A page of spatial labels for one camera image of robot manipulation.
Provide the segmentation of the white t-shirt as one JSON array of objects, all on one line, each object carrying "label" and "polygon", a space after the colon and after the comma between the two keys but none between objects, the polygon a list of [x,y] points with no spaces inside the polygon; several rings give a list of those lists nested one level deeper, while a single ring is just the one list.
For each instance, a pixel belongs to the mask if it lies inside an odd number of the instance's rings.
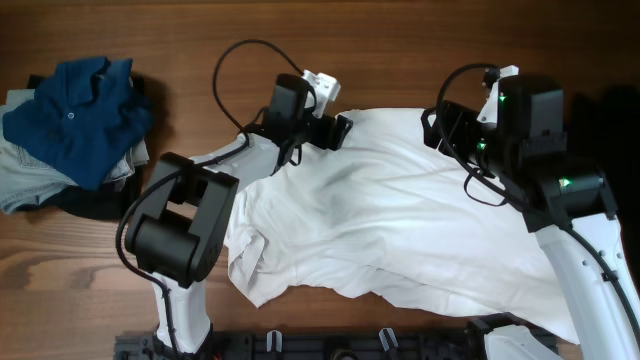
[{"label": "white t-shirt", "polygon": [[228,275],[253,304],[293,286],[374,293],[445,316],[509,312],[578,339],[554,271],[522,215],[423,142],[421,111],[352,110],[337,151],[241,190]]}]

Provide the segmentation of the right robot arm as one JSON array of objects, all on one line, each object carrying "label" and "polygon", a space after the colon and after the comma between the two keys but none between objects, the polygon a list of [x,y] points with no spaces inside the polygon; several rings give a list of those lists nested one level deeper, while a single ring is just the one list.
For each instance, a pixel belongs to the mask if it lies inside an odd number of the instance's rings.
[{"label": "right robot arm", "polygon": [[639,296],[604,171],[567,151],[564,96],[544,75],[494,69],[481,111],[439,96],[421,115],[426,145],[521,212],[551,263],[587,359],[639,356]]}]

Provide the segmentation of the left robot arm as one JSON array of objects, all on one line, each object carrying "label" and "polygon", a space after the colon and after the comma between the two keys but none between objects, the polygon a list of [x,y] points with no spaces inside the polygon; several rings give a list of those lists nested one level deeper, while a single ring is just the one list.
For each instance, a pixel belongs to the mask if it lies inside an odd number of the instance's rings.
[{"label": "left robot arm", "polygon": [[131,270],[153,284],[159,325],[151,334],[119,336],[117,359],[218,359],[226,344],[206,310],[206,279],[224,245],[236,194],[287,164],[305,143],[341,147],[353,123],[326,114],[341,86],[309,70],[281,74],[270,104],[229,145],[185,158],[168,152],[151,186],[126,213],[116,235]]}]

